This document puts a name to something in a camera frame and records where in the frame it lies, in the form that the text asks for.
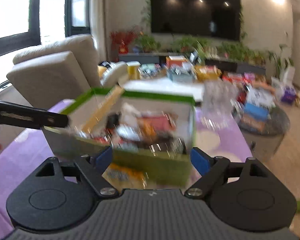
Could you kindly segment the yellow cracker packet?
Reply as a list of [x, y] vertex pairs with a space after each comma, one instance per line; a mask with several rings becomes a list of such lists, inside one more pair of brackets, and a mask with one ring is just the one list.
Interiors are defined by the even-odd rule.
[[143, 172], [116, 164], [110, 164], [102, 177], [119, 191], [145, 189], [147, 186], [146, 176]]

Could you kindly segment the clear glass mug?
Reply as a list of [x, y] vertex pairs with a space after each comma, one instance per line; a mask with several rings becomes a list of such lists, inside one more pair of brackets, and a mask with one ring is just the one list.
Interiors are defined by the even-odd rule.
[[212, 131], [220, 131], [236, 122], [240, 112], [238, 94], [239, 88], [229, 81], [205, 81], [200, 119], [202, 124]]

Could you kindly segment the beige sofa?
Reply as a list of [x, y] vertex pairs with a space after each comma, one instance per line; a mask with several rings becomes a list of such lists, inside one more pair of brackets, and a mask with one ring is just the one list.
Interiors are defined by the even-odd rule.
[[7, 79], [31, 104], [49, 109], [63, 99], [76, 99], [91, 88], [111, 88], [127, 74], [127, 64], [100, 72], [98, 51], [89, 34], [22, 49], [13, 58]]

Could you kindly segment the blue white carton box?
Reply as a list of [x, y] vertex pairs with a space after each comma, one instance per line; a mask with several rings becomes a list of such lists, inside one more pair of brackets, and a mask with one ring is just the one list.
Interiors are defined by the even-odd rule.
[[241, 123], [262, 132], [270, 118], [271, 110], [275, 107], [274, 94], [260, 87], [248, 86], [247, 89]]

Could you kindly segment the grey blue storage tray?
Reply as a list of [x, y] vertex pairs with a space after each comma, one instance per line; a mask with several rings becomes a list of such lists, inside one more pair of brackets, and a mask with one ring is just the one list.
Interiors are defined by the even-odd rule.
[[188, 72], [180, 67], [168, 69], [167, 77], [172, 82], [193, 83], [195, 81], [193, 72]]

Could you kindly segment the green cardboard box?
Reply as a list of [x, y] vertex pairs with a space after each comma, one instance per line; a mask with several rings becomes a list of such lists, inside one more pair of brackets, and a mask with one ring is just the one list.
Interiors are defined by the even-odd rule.
[[189, 105], [189, 125], [193, 129], [193, 97], [125, 90], [91, 133], [82, 132], [82, 127], [110, 90], [92, 88], [63, 109], [63, 114], [70, 120], [68, 127], [43, 128], [54, 155], [71, 160], [83, 154], [95, 156], [103, 148], [110, 146], [113, 150], [112, 162], [116, 165], [136, 170], [136, 165], [140, 163], [142, 168], [148, 168], [148, 158], [158, 157], [158, 163], [164, 163], [168, 168], [184, 168], [189, 171], [194, 135], [187, 133], [186, 138], [181, 137], [177, 131], [177, 114], [167, 109], [139, 111], [126, 102], [119, 109], [115, 109], [115, 105], [122, 98], [185, 103]]

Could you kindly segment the long gold snack stick packet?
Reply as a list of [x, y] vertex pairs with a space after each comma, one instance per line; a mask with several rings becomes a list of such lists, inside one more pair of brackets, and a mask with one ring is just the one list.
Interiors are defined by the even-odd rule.
[[124, 89], [116, 85], [106, 95], [105, 99], [98, 105], [96, 111], [92, 114], [90, 119], [82, 127], [82, 132], [91, 133], [94, 127], [103, 119], [107, 112], [112, 108], [113, 105], [119, 100], [121, 95], [124, 93]]

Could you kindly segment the round white coffee table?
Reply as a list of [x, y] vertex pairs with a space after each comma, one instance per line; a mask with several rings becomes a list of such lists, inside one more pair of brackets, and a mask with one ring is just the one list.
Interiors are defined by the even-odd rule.
[[191, 96], [195, 102], [202, 102], [203, 100], [203, 83], [173, 82], [168, 77], [129, 80], [127, 75], [119, 78], [117, 82], [125, 90]]

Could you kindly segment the black wall television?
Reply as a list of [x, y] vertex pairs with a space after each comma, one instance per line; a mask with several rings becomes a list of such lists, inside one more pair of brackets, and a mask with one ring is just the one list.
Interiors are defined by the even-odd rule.
[[151, 32], [239, 41], [241, 0], [150, 0]]

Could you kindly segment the purple floral tablecloth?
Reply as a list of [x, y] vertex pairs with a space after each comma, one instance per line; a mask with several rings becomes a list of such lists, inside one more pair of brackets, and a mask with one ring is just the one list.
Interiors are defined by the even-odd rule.
[[[225, 128], [214, 131], [205, 128], [199, 119], [200, 110], [196, 109], [196, 123], [190, 129], [189, 105], [171, 101], [146, 100], [137, 98], [122, 98], [115, 105], [119, 109], [123, 103], [133, 105], [139, 111], [172, 111], [177, 114], [177, 131], [182, 138], [187, 133], [194, 135], [193, 145], [212, 156], [222, 155], [234, 162], [244, 162], [251, 156], [251, 151], [239, 130], [238, 125], [232, 119], [228, 120]], [[6, 211], [6, 200], [9, 194], [48, 157], [53, 156], [44, 133], [39, 130], [26, 129], [21, 132], [0, 154], [0, 239], [7, 236], [13, 226]], [[148, 168], [136, 165], [136, 170], [142, 171], [147, 179], [147, 187], [174, 188], [185, 187], [199, 179], [199, 173], [194, 167], [189, 171], [184, 168], [168, 168], [168, 165], [158, 163], [158, 157], [148, 158]]]

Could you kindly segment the yellow woven basket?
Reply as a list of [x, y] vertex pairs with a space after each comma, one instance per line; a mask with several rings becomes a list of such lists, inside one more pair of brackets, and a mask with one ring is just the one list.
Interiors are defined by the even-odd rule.
[[216, 66], [195, 66], [194, 72], [198, 82], [217, 80], [222, 74], [221, 70]]

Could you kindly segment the yellow canister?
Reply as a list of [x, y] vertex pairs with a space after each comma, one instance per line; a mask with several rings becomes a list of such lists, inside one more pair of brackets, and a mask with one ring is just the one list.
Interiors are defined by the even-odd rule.
[[141, 66], [139, 61], [129, 61], [127, 64], [127, 73], [129, 80], [139, 80], [140, 72], [139, 67]]

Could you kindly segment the dark round side table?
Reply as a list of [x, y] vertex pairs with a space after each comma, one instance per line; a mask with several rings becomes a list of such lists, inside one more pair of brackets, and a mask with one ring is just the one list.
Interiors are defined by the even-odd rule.
[[253, 157], [264, 162], [273, 157], [290, 129], [285, 111], [276, 106], [266, 121], [254, 119], [247, 113], [234, 116]]

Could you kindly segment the purple gift bag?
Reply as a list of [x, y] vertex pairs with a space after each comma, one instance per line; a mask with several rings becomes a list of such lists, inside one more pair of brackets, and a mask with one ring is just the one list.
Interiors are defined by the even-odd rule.
[[288, 105], [292, 105], [296, 99], [296, 90], [294, 87], [285, 86], [282, 87], [283, 95], [281, 96], [281, 102]]

